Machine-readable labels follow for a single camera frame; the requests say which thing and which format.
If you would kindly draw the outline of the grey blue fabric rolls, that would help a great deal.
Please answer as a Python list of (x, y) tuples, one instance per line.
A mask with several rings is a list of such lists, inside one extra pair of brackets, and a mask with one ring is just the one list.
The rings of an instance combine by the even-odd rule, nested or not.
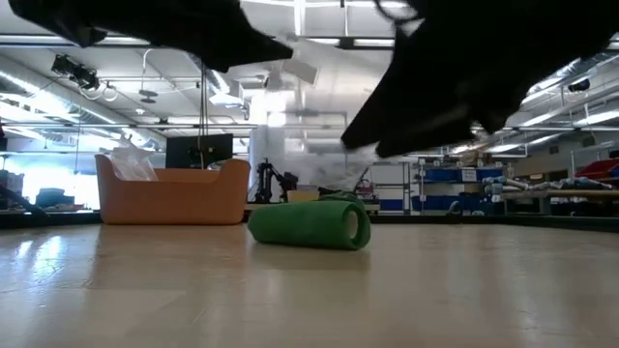
[(591, 189), (591, 190), (615, 190), (615, 187), (609, 184), (588, 178), (568, 178), (560, 179), (559, 181), (546, 181), (538, 184), (528, 184), (506, 177), (488, 177), (482, 180), (486, 193), (501, 193), (508, 189), (515, 190), (548, 190), (548, 189)]

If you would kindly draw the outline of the black aluminium table frame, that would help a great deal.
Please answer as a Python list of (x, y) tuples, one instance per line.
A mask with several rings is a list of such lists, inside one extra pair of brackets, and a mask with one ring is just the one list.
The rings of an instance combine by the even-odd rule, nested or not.
[[(533, 215), (489, 217), (370, 216), (369, 220), (372, 224), (513, 225), (619, 233), (619, 217), (546, 217)], [(0, 214), (0, 230), (99, 223), (102, 223), (101, 216), (95, 212), (50, 213), (47, 217), (16, 214), (15, 212)]]

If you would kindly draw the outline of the orange plastic bin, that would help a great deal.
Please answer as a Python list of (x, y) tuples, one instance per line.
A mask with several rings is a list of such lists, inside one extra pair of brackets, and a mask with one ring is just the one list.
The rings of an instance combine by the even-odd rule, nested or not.
[(219, 170), (158, 169), (156, 181), (125, 181), (96, 156), (105, 224), (234, 225), (242, 221), (251, 165), (229, 159)]

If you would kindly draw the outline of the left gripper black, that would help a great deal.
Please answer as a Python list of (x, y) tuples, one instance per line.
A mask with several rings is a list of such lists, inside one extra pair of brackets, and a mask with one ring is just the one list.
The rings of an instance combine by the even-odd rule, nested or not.
[[(96, 10), (98, 28), (184, 50), (206, 67), (227, 67), (291, 58), (293, 49), (256, 30), (239, 0), (109, 0)], [(222, 46), (221, 26), (230, 42)]]

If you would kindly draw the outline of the black monitor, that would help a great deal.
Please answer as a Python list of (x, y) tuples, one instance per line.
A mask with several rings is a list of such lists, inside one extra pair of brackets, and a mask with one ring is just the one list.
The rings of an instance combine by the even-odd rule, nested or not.
[(173, 137), (166, 140), (165, 167), (202, 169), (233, 157), (230, 133)]

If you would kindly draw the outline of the green elastic bandage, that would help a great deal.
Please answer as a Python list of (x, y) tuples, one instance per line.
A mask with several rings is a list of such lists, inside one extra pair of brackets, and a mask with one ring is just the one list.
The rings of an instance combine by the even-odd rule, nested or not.
[(348, 192), (259, 208), (250, 214), (247, 227), (261, 244), (290, 247), (359, 250), (371, 238), (365, 205)]

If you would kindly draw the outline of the tan cardboard box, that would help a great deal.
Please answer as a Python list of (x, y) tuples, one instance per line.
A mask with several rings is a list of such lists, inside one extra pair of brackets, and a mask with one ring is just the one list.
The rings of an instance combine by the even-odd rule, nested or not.
[(316, 201), (320, 197), (320, 193), (318, 190), (289, 190), (286, 193), (286, 198), (289, 203), (292, 202), (308, 202), (308, 201)]

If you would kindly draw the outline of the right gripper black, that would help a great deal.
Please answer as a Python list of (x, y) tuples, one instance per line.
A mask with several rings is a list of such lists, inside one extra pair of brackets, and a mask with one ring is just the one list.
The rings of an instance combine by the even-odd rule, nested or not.
[(406, 0), (413, 14), (395, 19), (390, 67), (341, 136), (347, 149), (377, 144), (378, 156), (470, 140), (470, 127), (500, 131), (528, 89), (517, 56), (556, 0)]

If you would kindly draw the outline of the black ceiling-mounted device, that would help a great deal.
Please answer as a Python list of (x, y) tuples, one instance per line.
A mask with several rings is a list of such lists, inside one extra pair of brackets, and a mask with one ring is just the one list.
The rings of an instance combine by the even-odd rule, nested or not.
[(59, 76), (67, 77), (80, 89), (97, 90), (101, 86), (96, 70), (74, 62), (69, 55), (57, 54), (52, 63), (51, 70)]

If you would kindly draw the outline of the wooden workbench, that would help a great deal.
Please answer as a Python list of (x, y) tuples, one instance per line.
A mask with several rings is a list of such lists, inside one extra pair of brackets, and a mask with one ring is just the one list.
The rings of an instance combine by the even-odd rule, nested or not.
[(501, 198), (509, 200), (537, 198), (540, 213), (550, 215), (551, 198), (587, 198), (593, 201), (619, 201), (619, 190), (590, 190), (590, 189), (550, 189), (550, 190), (524, 190), (518, 192), (504, 192)]

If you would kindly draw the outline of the shelf with blue bins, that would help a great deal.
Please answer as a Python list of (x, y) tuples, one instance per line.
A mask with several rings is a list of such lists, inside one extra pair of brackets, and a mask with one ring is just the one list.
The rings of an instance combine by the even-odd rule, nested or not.
[(410, 210), (420, 215), (447, 213), (456, 202), (465, 215), (481, 211), (489, 194), (487, 178), (501, 177), (500, 167), (435, 166), (414, 163), (409, 167)]

